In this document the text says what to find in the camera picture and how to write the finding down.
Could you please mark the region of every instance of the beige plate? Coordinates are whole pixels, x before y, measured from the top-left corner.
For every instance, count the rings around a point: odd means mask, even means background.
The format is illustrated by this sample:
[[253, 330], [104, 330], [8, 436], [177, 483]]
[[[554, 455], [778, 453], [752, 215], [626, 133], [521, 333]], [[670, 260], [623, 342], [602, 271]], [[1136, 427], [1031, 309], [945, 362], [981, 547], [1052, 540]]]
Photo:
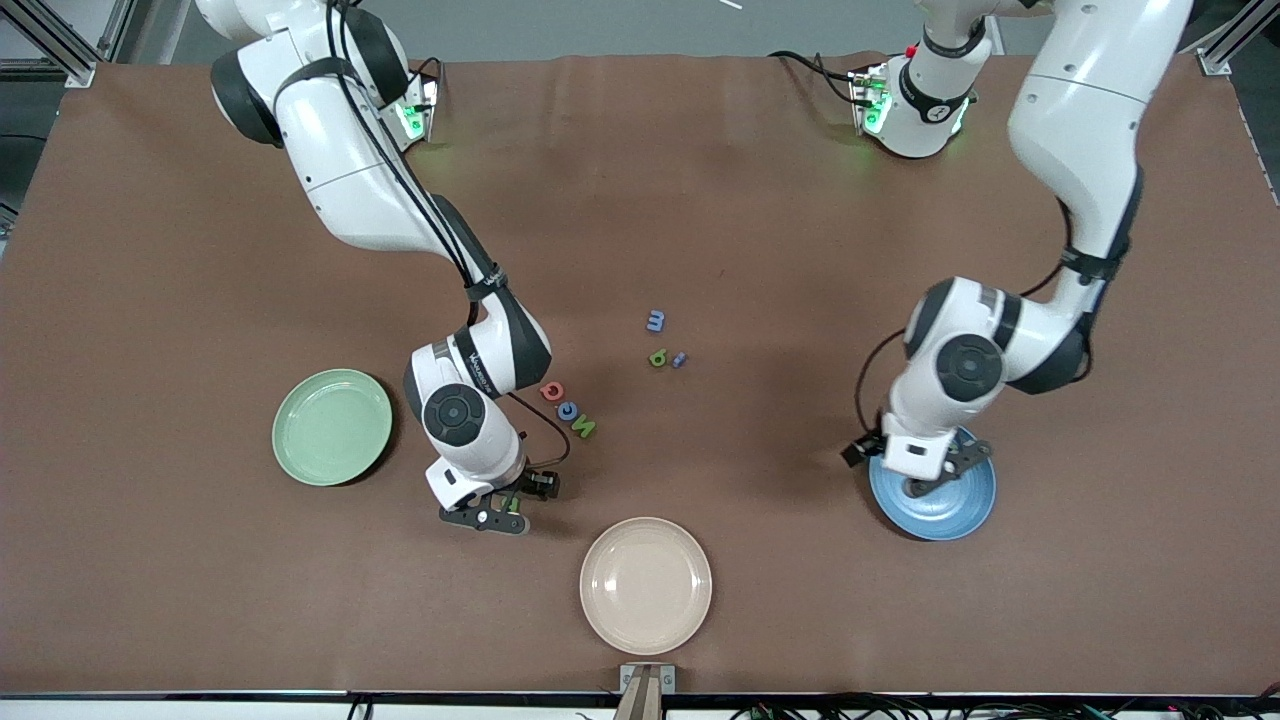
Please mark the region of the beige plate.
[[684, 528], [659, 518], [632, 518], [596, 538], [579, 580], [586, 621], [631, 655], [676, 650], [707, 618], [712, 568]]

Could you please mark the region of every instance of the brown table cover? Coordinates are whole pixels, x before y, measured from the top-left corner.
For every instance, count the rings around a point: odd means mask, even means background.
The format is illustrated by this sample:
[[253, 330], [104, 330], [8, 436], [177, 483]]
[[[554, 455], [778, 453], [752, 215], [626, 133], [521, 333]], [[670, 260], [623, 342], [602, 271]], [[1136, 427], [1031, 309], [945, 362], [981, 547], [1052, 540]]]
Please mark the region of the brown table cover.
[[[1143, 123], [1093, 377], [975, 424], [1000, 477], [979, 532], [895, 533], [837, 455], [864, 355], [929, 284], [1018, 291], [1057, 258], [1057, 205], [1005, 137], [1027, 68], [993, 59], [964, 133], [908, 161], [780, 60], [451, 65], [412, 165], [599, 423], [508, 538], [436, 519], [403, 416], [410, 352], [465, 316], [449, 264], [328, 236], [207, 68], [101, 67], [0, 268], [0, 689], [614, 687], [628, 657], [579, 568], [655, 515], [714, 573], [664, 656], [685, 691], [1258, 691], [1280, 669], [1280, 214], [1228, 81], [1179, 59]], [[689, 364], [650, 368], [659, 347]], [[399, 425], [366, 480], [311, 488], [269, 430], [335, 366], [381, 378]]]

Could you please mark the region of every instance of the blue plate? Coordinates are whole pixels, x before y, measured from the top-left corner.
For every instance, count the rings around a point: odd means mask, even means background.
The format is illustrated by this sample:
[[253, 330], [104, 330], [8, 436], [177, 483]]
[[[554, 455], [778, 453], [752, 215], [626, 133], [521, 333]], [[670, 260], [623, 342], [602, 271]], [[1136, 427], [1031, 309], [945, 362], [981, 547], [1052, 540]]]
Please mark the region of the blue plate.
[[[956, 438], [973, 439], [960, 428]], [[906, 477], [884, 469], [879, 456], [870, 459], [872, 493], [895, 525], [927, 541], [960, 539], [977, 530], [996, 505], [996, 466], [991, 459], [924, 497], [906, 495]]]

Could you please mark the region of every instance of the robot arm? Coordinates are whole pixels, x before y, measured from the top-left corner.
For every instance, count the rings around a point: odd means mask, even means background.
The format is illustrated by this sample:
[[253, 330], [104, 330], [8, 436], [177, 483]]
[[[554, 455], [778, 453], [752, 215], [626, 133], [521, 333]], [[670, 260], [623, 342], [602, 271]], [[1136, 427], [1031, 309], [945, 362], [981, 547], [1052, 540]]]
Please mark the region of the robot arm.
[[1038, 15], [1038, 0], [915, 0], [925, 13], [920, 42], [860, 79], [858, 128], [905, 158], [933, 155], [969, 108], [973, 81], [991, 56], [987, 15]]
[[[445, 520], [524, 532], [522, 518], [470, 505], [513, 483], [554, 496], [554, 474], [526, 468], [522, 436], [494, 402], [543, 378], [550, 343], [457, 209], [425, 193], [403, 163], [383, 113], [393, 104], [397, 118], [415, 111], [397, 101], [421, 78], [406, 70], [399, 41], [370, 13], [319, 0], [260, 0], [252, 15], [234, 0], [197, 5], [227, 37], [262, 36], [214, 64], [214, 96], [243, 135], [288, 152], [329, 232], [356, 247], [434, 252], [457, 266], [472, 316], [415, 351], [404, 373], [410, 406], [440, 454], [428, 482]], [[485, 310], [479, 323], [476, 305]]]
[[1057, 196], [1068, 224], [1053, 297], [1037, 302], [965, 278], [928, 291], [882, 418], [887, 469], [954, 478], [966, 464], [956, 429], [1006, 384], [1034, 395], [1083, 377], [1142, 195], [1138, 124], [1189, 12], [1190, 0], [1056, 3], [1053, 32], [1009, 119], [1014, 152]]

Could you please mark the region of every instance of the plate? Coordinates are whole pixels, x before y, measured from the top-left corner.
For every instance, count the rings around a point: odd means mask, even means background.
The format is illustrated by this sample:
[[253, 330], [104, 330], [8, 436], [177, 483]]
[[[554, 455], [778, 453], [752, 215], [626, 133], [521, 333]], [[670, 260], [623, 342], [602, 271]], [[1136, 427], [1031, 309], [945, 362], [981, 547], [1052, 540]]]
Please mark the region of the plate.
[[[964, 428], [956, 437], [973, 439]], [[906, 475], [887, 470], [879, 456], [870, 459], [868, 475], [884, 515], [920, 539], [960, 539], [982, 527], [996, 505], [996, 466], [989, 457], [924, 497], [906, 495]]]
[[275, 413], [271, 447], [293, 479], [337, 486], [360, 477], [392, 436], [392, 402], [360, 370], [325, 370], [298, 383]]
[[712, 605], [712, 568], [680, 525], [632, 518], [595, 539], [579, 579], [582, 611], [604, 642], [659, 655], [694, 637]]

